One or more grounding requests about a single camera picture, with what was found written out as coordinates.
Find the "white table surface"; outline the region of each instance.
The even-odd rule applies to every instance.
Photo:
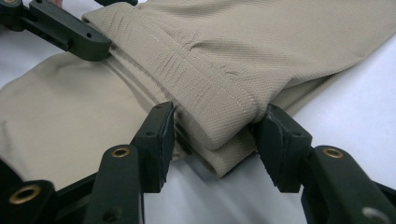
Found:
[[[64,0],[78,18],[96,8],[93,0]],[[59,52],[29,32],[0,28],[0,87]],[[348,151],[373,180],[394,189],[395,55],[396,36],[294,117],[314,136],[313,146]],[[188,157],[172,162],[167,179],[162,193],[145,195],[147,223],[305,223],[300,195],[279,193],[257,155],[222,179]]]

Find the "beige fabric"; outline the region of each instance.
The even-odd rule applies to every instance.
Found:
[[[225,175],[255,150],[245,127],[271,100],[297,111],[334,80],[327,75],[395,33],[395,9],[386,0],[101,8],[85,19],[114,42],[113,57],[86,63],[58,55],[4,87],[1,156],[26,178],[40,174],[64,186],[93,172],[104,150],[128,143],[152,105],[171,100],[177,145]]]

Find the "ribbed knit fabric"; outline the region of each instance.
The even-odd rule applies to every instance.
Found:
[[[176,153],[196,151],[225,175],[256,149],[246,127],[268,103],[297,111],[336,79],[328,75],[395,33],[395,11],[387,0],[150,0],[98,9],[85,21],[113,41],[113,56],[86,63],[58,55],[5,86],[1,156],[24,177],[45,173],[63,187],[94,171],[104,150],[128,143],[152,105],[173,101]]]

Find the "folded fabric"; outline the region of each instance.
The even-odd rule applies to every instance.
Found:
[[[177,105],[177,148],[223,176],[256,149],[247,125],[268,103],[296,112],[330,76],[396,31],[393,1],[119,3],[84,16],[112,57],[51,57],[0,91],[1,157],[64,187],[126,144],[151,106]]]

